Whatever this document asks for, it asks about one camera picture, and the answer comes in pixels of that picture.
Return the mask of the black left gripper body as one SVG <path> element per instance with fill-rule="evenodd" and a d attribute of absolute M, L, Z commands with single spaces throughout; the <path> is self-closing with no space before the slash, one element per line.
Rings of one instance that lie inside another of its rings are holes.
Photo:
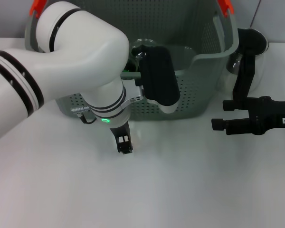
<path fill-rule="evenodd" d="M 132 150 L 132 141 L 130 134 L 130 127 L 128 123 L 118 127 L 111 128 L 111 132 L 113 133 L 117 145 L 118 150 Z"/>

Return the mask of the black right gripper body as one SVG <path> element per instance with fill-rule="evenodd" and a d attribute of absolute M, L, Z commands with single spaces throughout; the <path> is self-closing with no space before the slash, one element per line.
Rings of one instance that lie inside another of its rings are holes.
<path fill-rule="evenodd" d="M 269 96 L 247 99 L 250 130 L 263 135 L 275 128 L 285 128 L 285 101 L 275 101 Z"/>

